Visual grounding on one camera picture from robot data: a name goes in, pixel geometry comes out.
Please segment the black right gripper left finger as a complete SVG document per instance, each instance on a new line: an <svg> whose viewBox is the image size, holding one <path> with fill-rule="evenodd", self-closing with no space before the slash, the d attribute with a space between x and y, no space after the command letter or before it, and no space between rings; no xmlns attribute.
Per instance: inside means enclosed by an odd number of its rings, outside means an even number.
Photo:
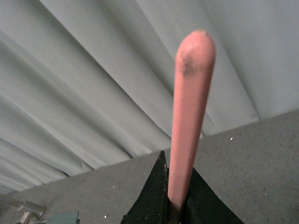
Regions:
<svg viewBox="0 0 299 224"><path fill-rule="evenodd" d="M122 224L167 223L168 172L165 153L161 151L137 200L123 216Z"/></svg>

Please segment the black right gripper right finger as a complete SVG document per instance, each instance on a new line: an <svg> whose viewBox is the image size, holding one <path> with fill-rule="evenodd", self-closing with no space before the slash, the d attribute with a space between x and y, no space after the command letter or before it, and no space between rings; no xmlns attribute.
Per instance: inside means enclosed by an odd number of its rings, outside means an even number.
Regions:
<svg viewBox="0 0 299 224"><path fill-rule="evenodd" d="M243 221L213 192L196 169L181 217L182 224L242 224Z"/></svg>

